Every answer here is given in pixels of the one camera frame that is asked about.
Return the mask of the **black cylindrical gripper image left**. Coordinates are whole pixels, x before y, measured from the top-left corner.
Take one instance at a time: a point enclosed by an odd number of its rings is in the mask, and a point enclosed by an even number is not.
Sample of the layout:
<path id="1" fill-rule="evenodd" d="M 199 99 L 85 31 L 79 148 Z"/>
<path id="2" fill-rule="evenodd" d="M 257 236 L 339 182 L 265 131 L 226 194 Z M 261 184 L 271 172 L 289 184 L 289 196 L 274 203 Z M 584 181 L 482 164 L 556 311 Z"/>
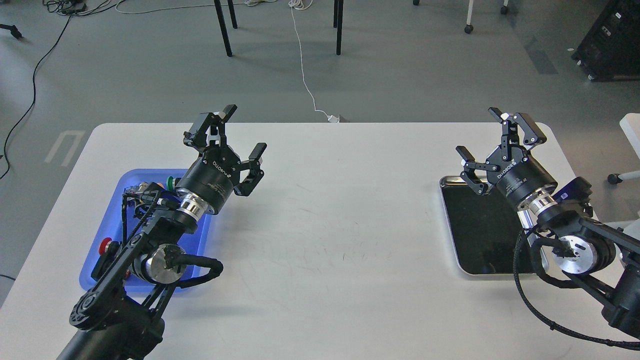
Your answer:
<path id="1" fill-rule="evenodd" d="M 202 112 L 183 133 L 183 144 L 201 154 L 177 183 L 176 192 L 203 199 L 209 205 L 208 214 L 219 214 L 233 192 L 249 196 L 265 175 L 261 159 L 267 143 L 257 143 L 246 161 L 227 145 L 226 123 L 237 109 L 236 104 L 229 104 L 222 111 Z M 248 173 L 240 181 L 243 171 Z"/>

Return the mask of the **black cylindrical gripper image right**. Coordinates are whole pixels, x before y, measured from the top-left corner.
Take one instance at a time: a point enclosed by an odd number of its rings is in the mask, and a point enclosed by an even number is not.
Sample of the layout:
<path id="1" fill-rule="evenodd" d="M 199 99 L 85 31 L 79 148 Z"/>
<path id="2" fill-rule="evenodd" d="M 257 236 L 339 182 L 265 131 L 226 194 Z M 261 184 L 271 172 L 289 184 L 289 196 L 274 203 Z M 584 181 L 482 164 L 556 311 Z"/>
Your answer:
<path id="1" fill-rule="evenodd" d="M 500 145 L 487 158 L 489 163 L 477 162 L 465 146 L 456 146 L 462 158 L 460 178 L 480 196 L 496 187 L 514 208 L 539 189 L 555 191 L 558 182 L 529 153 L 546 142 L 546 135 L 537 123 L 525 112 L 509 114 L 497 107 L 489 107 L 488 112 L 502 125 Z M 487 171 L 489 184 L 478 178 L 476 170 Z"/>

